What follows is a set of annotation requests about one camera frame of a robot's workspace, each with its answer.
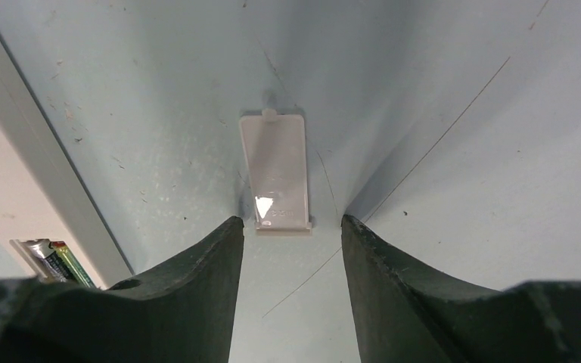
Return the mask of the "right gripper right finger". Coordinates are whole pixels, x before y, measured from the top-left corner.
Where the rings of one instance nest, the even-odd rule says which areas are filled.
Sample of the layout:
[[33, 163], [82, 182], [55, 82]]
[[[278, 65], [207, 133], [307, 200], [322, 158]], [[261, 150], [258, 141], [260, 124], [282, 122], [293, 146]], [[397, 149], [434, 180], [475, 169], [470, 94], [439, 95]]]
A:
[[363, 362], [581, 362], [581, 281], [503, 291], [447, 275], [341, 220]]

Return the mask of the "white remote control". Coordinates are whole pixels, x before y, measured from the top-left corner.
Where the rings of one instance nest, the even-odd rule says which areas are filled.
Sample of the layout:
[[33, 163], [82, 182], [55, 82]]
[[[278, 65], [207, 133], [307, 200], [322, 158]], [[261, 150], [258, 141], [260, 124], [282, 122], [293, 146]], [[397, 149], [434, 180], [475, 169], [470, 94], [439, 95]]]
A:
[[0, 40], [0, 244], [49, 277], [29, 241], [63, 242], [96, 287], [132, 271]]

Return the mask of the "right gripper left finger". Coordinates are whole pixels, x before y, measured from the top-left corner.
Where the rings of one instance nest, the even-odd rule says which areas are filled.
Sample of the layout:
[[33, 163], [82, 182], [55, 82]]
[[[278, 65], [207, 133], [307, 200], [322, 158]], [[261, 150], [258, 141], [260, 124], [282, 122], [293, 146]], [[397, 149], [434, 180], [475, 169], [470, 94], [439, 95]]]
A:
[[0, 278], [0, 362], [227, 362], [244, 223], [107, 290]]

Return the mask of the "white battery cover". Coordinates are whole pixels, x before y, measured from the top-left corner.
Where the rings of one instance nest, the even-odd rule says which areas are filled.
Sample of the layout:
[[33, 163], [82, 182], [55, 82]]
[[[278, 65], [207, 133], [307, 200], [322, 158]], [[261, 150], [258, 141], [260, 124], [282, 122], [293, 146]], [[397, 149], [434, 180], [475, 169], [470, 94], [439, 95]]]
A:
[[258, 235], [310, 235], [305, 119], [267, 108], [239, 119]]

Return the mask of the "green AA battery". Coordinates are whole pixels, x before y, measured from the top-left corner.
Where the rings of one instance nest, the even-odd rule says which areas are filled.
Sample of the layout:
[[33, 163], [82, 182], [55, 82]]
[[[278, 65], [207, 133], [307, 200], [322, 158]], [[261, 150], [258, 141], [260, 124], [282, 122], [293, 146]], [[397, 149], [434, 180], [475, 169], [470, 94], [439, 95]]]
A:
[[96, 287], [88, 273], [64, 242], [53, 241], [51, 242], [51, 246], [70, 269], [77, 282], [86, 287]]

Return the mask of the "black AA battery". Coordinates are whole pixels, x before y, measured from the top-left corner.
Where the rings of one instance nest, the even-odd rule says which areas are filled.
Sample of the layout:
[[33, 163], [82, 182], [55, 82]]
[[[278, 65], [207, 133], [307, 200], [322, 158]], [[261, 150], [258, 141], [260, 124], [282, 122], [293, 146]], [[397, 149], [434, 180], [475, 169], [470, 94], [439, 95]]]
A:
[[59, 257], [57, 251], [51, 246], [49, 239], [28, 240], [24, 241], [23, 245], [47, 268], [56, 281], [76, 282], [74, 273]]

